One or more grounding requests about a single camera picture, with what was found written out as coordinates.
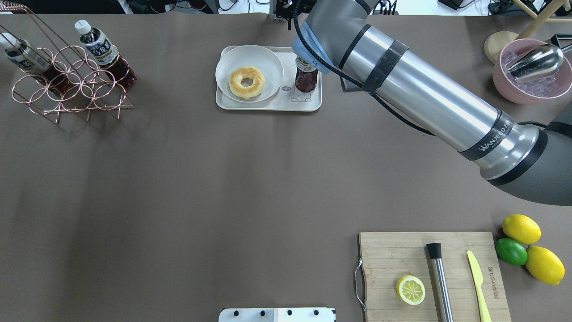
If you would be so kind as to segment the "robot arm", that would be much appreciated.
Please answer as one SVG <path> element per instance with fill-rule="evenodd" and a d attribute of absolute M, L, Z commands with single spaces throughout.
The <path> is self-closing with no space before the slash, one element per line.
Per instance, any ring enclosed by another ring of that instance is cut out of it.
<path fill-rule="evenodd" d="M 570 205 L 571 108 L 543 130 L 518 124 L 390 38 L 366 18 L 375 0 L 318 0 L 299 24 L 294 52 L 324 73 L 332 71 L 394 106 L 480 167 L 491 185 L 524 200 Z"/>

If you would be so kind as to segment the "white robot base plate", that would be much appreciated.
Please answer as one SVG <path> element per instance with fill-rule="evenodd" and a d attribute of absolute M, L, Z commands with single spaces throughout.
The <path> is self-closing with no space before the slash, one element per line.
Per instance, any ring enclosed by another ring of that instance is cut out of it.
<path fill-rule="evenodd" d="M 335 322 L 335 308 L 304 306 L 275 308 L 227 308 L 219 322 Z"/>

